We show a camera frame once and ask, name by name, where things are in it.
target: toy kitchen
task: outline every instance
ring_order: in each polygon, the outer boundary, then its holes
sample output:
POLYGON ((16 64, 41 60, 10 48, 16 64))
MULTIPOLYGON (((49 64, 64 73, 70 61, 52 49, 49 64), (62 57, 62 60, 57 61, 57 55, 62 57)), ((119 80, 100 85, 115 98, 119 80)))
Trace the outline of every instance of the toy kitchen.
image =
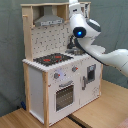
MULTIPOLYGON (((90 2, 80 3, 89 18, 90 2)), ((102 65, 75 47, 69 3, 21 6, 26 108, 49 127, 101 95, 102 65)))

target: wooden table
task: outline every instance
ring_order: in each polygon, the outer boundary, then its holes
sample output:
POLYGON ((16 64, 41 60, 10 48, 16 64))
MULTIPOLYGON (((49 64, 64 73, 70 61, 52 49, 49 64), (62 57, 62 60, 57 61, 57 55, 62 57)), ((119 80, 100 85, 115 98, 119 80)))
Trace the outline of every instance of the wooden table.
MULTIPOLYGON (((23 109, 0 118, 0 128, 44 128, 37 119, 23 109)), ((50 128, 81 128, 69 118, 64 118, 50 128)))
POLYGON ((128 89, 104 80, 101 84, 101 97, 71 115, 87 128, 115 128, 128 118, 128 89))

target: knob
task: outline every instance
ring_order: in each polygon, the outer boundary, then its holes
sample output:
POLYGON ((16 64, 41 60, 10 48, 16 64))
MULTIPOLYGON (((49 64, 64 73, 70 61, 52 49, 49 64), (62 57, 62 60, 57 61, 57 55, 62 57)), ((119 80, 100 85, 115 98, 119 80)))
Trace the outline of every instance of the knob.
POLYGON ((58 74, 58 73, 55 73, 55 74, 54 74, 54 78, 55 78, 55 79, 58 79, 59 76, 60 76, 60 74, 58 74))
POLYGON ((73 67, 72 71, 75 72, 78 68, 77 67, 73 67))

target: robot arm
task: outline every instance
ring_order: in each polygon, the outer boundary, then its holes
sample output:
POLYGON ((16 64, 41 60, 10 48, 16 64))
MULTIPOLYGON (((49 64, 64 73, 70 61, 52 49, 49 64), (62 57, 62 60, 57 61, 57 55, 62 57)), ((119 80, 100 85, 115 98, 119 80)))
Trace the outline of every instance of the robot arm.
POLYGON ((100 25, 91 19, 85 19, 78 0, 69 0, 70 27, 78 39, 77 47, 84 50, 97 61, 117 68, 128 77, 128 50, 118 49, 108 54, 101 54, 91 44, 101 33, 100 25))

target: oven handle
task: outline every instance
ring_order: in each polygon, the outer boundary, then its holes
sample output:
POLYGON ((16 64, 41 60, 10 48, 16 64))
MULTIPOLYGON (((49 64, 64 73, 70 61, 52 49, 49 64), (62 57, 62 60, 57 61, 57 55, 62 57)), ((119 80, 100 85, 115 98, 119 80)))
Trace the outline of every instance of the oven handle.
POLYGON ((70 85, 72 82, 73 82, 73 81, 71 80, 71 81, 69 81, 69 82, 66 83, 66 84, 61 84, 61 85, 59 85, 59 87, 66 87, 66 86, 70 85))
POLYGON ((84 80, 84 86, 82 87, 82 90, 85 90, 86 88, 86 77, 85 76, 83 76, 83 80, 84 80))

